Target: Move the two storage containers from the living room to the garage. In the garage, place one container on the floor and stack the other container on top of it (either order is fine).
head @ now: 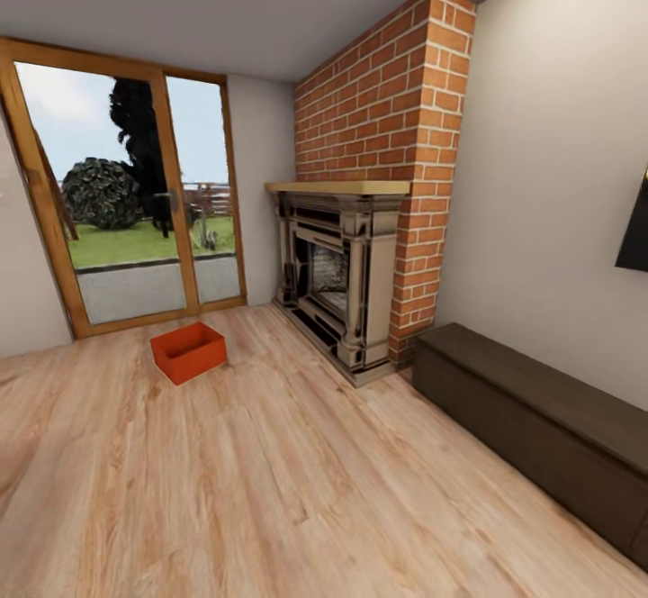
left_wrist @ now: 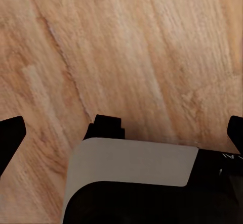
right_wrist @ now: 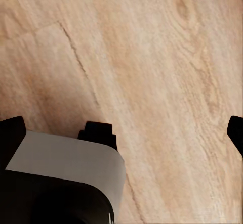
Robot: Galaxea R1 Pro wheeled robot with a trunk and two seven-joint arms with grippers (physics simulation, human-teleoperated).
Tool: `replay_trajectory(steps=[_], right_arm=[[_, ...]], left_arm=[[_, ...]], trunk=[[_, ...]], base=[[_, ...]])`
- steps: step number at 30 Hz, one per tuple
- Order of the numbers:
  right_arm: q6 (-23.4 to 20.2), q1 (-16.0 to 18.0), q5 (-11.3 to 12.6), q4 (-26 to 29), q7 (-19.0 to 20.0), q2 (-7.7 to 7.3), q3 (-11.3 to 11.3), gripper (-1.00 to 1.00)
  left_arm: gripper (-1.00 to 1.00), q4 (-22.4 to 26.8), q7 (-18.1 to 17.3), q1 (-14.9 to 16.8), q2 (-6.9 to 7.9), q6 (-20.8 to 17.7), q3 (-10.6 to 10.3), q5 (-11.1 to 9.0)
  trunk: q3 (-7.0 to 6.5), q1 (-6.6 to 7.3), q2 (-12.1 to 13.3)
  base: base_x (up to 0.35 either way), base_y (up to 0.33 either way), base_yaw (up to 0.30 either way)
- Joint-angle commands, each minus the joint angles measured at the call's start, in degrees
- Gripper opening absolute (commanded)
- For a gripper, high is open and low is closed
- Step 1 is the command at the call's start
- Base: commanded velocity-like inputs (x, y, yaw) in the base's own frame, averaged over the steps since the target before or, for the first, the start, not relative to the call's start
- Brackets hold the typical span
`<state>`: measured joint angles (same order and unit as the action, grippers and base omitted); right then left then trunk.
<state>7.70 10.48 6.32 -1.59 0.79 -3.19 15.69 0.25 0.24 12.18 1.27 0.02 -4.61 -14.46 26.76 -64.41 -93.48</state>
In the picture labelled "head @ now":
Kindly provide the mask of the storage box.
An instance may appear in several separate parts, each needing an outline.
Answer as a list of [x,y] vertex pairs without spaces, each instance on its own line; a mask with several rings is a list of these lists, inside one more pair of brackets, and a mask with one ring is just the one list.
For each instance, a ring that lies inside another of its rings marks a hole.
[[174,385],[181,385],[226,358],[222,334],[197,322],[150,340],[154,363]]

